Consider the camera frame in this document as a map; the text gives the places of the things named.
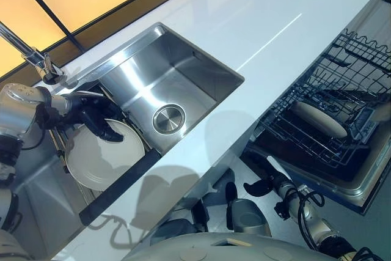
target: white ceramic plate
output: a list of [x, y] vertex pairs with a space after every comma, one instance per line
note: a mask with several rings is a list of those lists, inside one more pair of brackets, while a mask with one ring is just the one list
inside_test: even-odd
[[292, 111], [327, 136], [342, 139], [348, 135], [343, 126], [335, 119], [307, 103], [296, 102], [292, 106]]
[[83, 186], [104, 191], [144, 156], [139, 135], [122, 122], [106, 119], [122, 142], [108, 142], [96, 137], [82, 125], [69, 138], [65, 160], [71, 175]]

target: wire rack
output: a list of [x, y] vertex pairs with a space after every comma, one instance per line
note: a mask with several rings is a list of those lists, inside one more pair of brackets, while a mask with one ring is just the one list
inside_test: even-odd
[[[89, 89], [91, 92], [103, 94], [105, 97], [108, 97], [112, 100], [112, 97], [109, 95], [109, 93], [100, 85], [96, 85], [95, 87]], [[140, 137], [144, 150], [147, 153], [149, 150], [151, 150], [151, 146], [148, 144], [148, 142], [145, 140], [142, 132], [135, 126], [135, 124], [129, 119], [129, 117], [125, 116], [125, 118], [122, 120], [123, 123], [130, 126]], [[67, 147], [67, 142], [69, 138], [73, 135], [75, 130], [80, 127], [80, 124], [68, 126], [66, 128], [53, 128], [52, 130], [49, 130], [49, 135], [53, 141], [54, 147], [56, 148], [57, 156], [60, 158], [63, 167], [64, 172], [69, 173], [67, 162], [65, 159], [65, 150]], [[77, 189], [80, 192], [85, 206], [90, 205], [102, 192], [96, 191], [90, 188], [87, 188], [80, 184], [77, 180], [75, 180], [75, 183], [77, 185]]]
[[[273, 104], [260, 126], [280, 140], [293, 142], [317, 162], [330, 167], [347, 165], [358, 150], [369, 148], [365, 143], [378, 126], [371, 115], [378, 105], [390, 101], [390, 93], [388, 47], [345, 30]], [[329, 137], [294, 115], [290, 108], [296, 101], [331, 116], [348, 136]]]

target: black cable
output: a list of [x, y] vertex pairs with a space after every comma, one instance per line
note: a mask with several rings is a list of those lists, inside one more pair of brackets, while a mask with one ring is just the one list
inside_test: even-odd
[[383, 261], [379, 256], [372, 253], [367, 247], [362, 247], [353, 257], [352, 261]]
[[43, 139], [45, 138], [45, 133], [46, 133], [46, 130], [43, 128], [42, 135], [41, 135], [41, 138], [39, 139], [38, 143], [36, 143], [36, 145], [34, 145], [32, 147], [22, 148], [22, 151], [27, 151], [27, 150], [32, 150], [34, 148], [37, 148], [43, 142]]
[[288, 196], [292, 195], [293, 193], [298, 195], [299, 201], [300, 201], [299, 211], [298, 211], [298, 225], [299, 225], [300, 233], [301, 233], [305, 243], [307, 244], [307, 246], [311, 250], [318, 251], [318, 247], [316, 246], [316, 243], [311, 236], [310, 229], [309, 229], [308, 223], [307, 223], [307, 219], [305, 218], [304, 207], [305, 207], [305, 203], [310, 198], [311, 198], [311, 200], [313, 200], [313, 202], [317, 206], [323, 207], [324, 203], [325, 203], [324, 196], [316, 191], [312, 191], [306, 195], [303, 195], [301, 192], [298, 191], [297, 188], [290, 188], [290, 189], [288, 189], [288, 191], [286, 191], [283, 201], [287, 202]]
[[17, 212], [16, 215], [19, 217], [18, 220], [12, 224], [12, 228], [8, 231], [9, 233], [14, 233], [14, 231], [16, 231], [16, 229], [19, 227], [20, 223], [22, 222], [23, 220], [23, 215], [22, 213], [20, 212]]

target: sink drain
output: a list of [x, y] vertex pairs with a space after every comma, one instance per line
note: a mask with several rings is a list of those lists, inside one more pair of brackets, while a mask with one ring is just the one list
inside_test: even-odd
[[172, 134], [185, 123], [185, 112], [182, 107], [168, 104], [156, 111], [153, 116], [153, 127], [161, 134]]

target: faucet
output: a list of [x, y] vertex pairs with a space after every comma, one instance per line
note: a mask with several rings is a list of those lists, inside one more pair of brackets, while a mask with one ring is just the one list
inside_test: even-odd
[[41, 53], [34, 47], [30, 47], [0, 21], [0, 35], [12, 46], [20, 51], [24, 60], [35, 67], [42, 81], [48, 85], [57, 84], [64, 78], [64, 72], [55, 66], [48, 53]]

